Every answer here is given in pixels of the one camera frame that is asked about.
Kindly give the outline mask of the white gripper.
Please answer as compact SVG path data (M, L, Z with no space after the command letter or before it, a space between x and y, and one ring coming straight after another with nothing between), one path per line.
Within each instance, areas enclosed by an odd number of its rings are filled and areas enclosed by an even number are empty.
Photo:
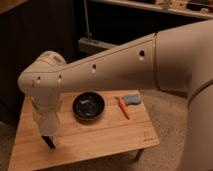
M58 108L53 106L41 106L32 100L33 119L42 136L55 136L60 128L60 120L57 116Z

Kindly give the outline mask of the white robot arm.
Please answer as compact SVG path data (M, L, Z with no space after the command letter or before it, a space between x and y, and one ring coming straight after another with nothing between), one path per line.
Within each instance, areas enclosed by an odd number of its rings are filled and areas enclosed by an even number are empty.
M18 78L44 115L40 132L58 130L60 95L71 91L158 89L188 94L188 123L177 171L213 171L213 19L149 34L67 63L42 53Z

